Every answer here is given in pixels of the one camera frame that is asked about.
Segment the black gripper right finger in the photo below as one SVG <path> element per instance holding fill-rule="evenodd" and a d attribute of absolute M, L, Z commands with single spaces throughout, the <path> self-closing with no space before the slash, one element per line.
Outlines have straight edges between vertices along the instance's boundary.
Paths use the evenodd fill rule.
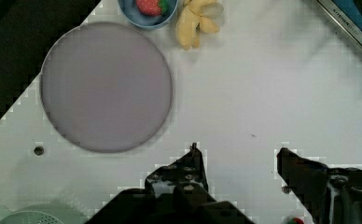
<path fill-rule="evenodd" d="M 314 224 L 362 224 L 362 170 L 330 168 L 280 149 L 277 172 Z"/>

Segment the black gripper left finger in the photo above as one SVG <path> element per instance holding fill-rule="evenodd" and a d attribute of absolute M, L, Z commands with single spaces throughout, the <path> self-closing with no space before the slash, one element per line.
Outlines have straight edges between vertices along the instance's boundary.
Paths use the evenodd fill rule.
<path fill-rule="evenodd" d="M 210 194 L 202 153 L 196 144 L 173 163 L 125 189 L 85 224 L 254 224 L 228 201 Z"/>

